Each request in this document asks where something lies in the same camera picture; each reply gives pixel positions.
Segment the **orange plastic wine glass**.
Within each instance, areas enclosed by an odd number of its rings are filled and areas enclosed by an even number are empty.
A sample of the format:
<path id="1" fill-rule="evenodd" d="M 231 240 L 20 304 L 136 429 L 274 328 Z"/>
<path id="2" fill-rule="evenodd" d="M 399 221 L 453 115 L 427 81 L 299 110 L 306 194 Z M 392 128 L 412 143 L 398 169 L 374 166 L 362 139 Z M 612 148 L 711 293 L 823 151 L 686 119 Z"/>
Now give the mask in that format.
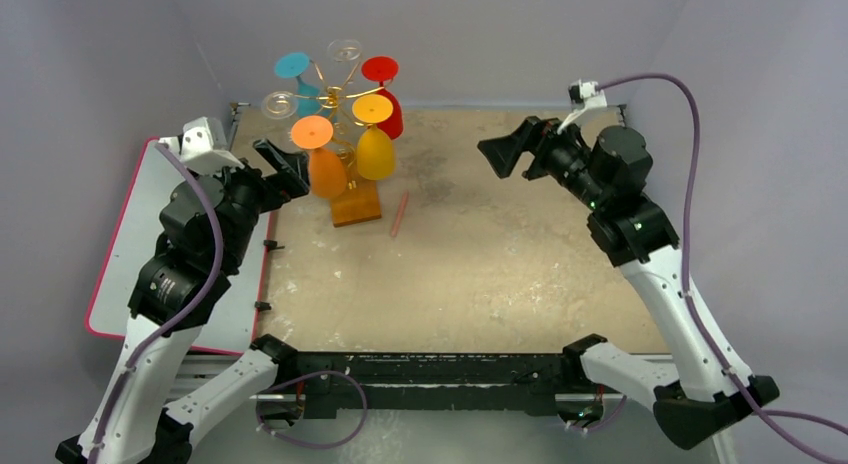
<path id="1" fill-rule="evenodd" d="M 325 117 L 311 115 L 298 119 L 291 128 L 292 142 L 308 152 L 310 192 L 334 199 L 347 189 L 348 177 L 341 158 L 326 145 L 334 137 L 334 127 Z"/>

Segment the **clear wine glass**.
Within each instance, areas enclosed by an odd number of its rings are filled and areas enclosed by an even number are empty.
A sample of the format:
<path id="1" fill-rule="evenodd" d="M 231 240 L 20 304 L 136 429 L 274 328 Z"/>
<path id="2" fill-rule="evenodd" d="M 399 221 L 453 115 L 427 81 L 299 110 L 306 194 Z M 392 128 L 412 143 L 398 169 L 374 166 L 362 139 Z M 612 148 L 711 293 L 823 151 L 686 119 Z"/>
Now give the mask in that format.
<path id="1" fill-rule="evenodd" d="M 265 96 L 260 105 L 263 136 L 281 148 L 294 150 L 291 128 L 298 119 L 298 105 L 298 98 L 288 91 L 273 91 Z"/>
<path id="2" fill-rule="evenodd" d="M 362 45 L 356 39 L 336 39 L 328 45 L 327 55 L 335 62 L 355 62 L 361 58 Z"/>

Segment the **blue plastic wine glass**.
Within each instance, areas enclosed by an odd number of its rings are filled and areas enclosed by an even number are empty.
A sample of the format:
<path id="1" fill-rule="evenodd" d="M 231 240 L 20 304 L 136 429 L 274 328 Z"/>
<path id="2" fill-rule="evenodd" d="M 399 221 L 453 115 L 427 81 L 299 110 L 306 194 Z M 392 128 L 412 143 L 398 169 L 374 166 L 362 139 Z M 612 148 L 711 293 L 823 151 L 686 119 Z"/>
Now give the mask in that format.
<path id="1" fill-rule="evenodd" d="M 297 84 L 297 114 L 299 117 L 311 115 L 327 116 L 328 109 L 322 106 L 319 99 L 321 90 L 308 83 L 303 74 L 312 65 L 312 60 L 304 52 L 292 52 L 279 58 L 274 65 L 274 73 L 282 79 L 294 79 Z"/>

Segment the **yellow plastic wine glass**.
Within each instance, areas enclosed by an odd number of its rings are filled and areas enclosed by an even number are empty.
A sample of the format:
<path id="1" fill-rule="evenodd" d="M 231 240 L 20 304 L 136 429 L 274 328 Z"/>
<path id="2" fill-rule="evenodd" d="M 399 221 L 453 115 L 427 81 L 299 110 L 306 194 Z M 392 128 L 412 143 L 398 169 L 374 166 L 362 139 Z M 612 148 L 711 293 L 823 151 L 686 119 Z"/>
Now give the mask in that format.
<path id="1" fill-rule="evenodd" d="M 395 170 L 395 149 L 392 139 L 379 124 L 393 113 L 391 101 L 377 93 L 358 97 L 352 104 L 356 121 L 364 126 L 356 146 L 356 164 L 359 175 L 379 181 L 391 176 Z"/>

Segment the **red plastic wine glass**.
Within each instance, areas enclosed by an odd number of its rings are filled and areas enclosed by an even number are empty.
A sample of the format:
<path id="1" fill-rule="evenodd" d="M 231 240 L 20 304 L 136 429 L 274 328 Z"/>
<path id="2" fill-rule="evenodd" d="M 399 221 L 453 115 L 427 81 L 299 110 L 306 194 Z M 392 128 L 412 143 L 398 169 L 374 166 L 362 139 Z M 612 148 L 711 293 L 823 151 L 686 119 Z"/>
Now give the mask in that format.
<path id="1" fill-rule="evenodd" d="M 386 97 L 392 104 L 390 117 L 379 123 L 378 127 L 391 139 L 399 138 L 404 131 L 403 111 L 396 96 L 388 89 L 399 72 L 398 62 L 389 56 L 375 56 L 367 59 L 361 68 L 363 77 L 375 82 L 380 90 L 377 93 Z"/>

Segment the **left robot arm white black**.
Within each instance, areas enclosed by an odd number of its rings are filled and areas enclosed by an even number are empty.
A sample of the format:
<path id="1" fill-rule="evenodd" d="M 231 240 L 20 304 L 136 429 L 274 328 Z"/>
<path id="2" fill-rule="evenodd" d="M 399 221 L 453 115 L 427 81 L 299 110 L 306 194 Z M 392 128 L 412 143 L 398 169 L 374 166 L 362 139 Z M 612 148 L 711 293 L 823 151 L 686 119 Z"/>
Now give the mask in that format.
<path id="1" fill-rule="evenodd" d="M 195 447 L 250 395 L 284 393 L 298 366 L 281 340 L 263 336 L 228 370 L 170 402 L 179 368 L 244 261 L 261 215 L 307 195 L 305 152 L 254 145 L 272 167 L 264 175 L 245 159 L 207 148 L 210 170 L 193 170 L 184 136 L 157 151 L 181 174 L 161 210 L 153 256 L 140 268 L 128 302 L 119 361 L 87 428 L 59 443 L 62 463 L 185 463 Z"/>

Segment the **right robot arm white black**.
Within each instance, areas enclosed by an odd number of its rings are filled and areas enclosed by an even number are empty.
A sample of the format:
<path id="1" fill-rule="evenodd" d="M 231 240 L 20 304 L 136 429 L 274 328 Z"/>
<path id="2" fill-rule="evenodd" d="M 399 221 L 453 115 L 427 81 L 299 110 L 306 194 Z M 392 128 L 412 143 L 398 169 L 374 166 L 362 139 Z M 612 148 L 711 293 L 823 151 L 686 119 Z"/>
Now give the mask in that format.
<path id="1" fill-rule="evenodd" d="M 773 378 L 754 374 L 733 355 L 684 274 L 680 239 L 644 190 L 653 159 L 640 133 L 613 125 L 587 144 L 577 125 L 530 116 L 512 133 L 480 141 L 478 149 L 500 178 L 530 153 L 526 179 L 551 177 L 587 206 L 592 240 L 641 298 L 672 356 L 669 365 L 653 364 L 590 335 L 564 351 L 561 376 L 569 388 L 596 384 L 622 392 L 684 450 L 778 397 Z"/>

